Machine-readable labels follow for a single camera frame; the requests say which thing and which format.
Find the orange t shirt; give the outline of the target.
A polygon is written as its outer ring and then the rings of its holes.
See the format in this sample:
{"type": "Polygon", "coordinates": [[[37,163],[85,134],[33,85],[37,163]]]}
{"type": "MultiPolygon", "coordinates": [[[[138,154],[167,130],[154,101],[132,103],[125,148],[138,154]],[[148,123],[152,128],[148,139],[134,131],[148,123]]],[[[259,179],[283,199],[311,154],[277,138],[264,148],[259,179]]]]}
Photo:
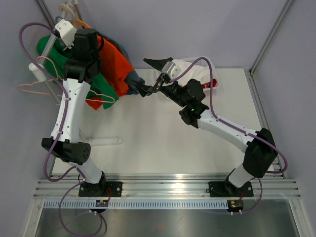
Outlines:
{"type": "Polygon", "coordinates": [[[99,74],[93,78],[86,103],[97,110],[100,107],[111,107],[120,97],[129,90],[126,77],[134,68],[117,48],[101,36],[97,36],[101,66],[99,74]]]}

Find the white t shirt red print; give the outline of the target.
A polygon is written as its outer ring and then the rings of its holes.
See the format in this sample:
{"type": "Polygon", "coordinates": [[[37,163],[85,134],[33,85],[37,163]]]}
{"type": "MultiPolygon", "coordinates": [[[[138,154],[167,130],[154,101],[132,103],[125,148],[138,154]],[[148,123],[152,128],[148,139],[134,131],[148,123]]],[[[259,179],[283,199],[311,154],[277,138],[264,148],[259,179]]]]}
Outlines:
{"type": "MultiPolygon", "coordinates": [[[[215,89],[219,86],[219,75],[213,62],[209,58],[208,61],[212,67],[212,82],[213,88],[215,89]]],[[[179,75],[181,75],[194,62],[194,59],[173,59],[172,62],[180,68],[179,75]]],[[[199,60],[183,77],[177,81],[181,86],[184,86],[190,79],[198,80],[201,83],[203,90],[210,90],[210,71],[208,64],[204,60],[199,60]]]]}

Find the green t shirt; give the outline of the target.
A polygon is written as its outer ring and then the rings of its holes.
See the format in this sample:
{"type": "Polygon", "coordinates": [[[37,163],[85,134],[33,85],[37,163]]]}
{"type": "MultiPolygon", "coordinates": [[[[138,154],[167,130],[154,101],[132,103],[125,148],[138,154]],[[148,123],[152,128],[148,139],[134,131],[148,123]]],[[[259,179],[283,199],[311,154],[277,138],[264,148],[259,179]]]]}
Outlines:
{"type": "MultiPolygon", "coordinates": [[[[64,76],[64,64],[68,60],[69,52],[64,49],[65,46],[56,40],[48,58],[51,61],[45,62],[46,70],[54,77],[59,75],[61,78],[64,76]]],[[[119,96],[114,90],[114,87],[110,85],[103,75],[98,74],[94,77],[89,93],[86,96],[86,103],[97,110],[100,107],[103,109],[110,108],[117,100],[119,96]]]]}

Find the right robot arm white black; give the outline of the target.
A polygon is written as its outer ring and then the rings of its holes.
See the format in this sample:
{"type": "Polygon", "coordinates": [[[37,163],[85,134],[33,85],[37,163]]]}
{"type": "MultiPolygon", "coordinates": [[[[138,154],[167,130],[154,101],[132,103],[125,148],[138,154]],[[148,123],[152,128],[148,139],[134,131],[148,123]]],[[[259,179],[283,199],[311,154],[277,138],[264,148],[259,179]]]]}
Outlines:
{"type": "Polygon", "coordinates": [[[211,132],[236,146],[244,159],[224,181],[209,185],[212,197],[250,197],[250,181],[262,178],[277,157],[271,132],[248,129],[215,114],[212,105],[203,104],[204,89],[213,90],[213,70],[210,61],[200,57],[193,62],[148,59],[144,62],[160,72],[154,85],[134,82],[142,97],[160,92],[182,107],[182,121],[197,129],[211,132]]]}

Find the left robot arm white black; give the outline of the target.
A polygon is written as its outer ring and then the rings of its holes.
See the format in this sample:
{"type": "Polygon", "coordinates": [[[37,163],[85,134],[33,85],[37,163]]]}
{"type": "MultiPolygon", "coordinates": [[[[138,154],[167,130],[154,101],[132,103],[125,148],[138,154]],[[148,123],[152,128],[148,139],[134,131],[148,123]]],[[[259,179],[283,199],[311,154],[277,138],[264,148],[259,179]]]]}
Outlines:
{"type": "Polygon", "coordinates": [[[103,44],[97,40],[94,29],[79,29],[74,35],[74,46],[64,64],[65,79],[62,82],[62,101],[55,128],[49,138],[41,142],[49,154],[74,166],[84,179],[81,188],[102,196],[106,190],[106,178],[90,158],[91,146],[79,140],[79,122],[83,106],[93,78],[99,74],[99,51],[103,44]]]}

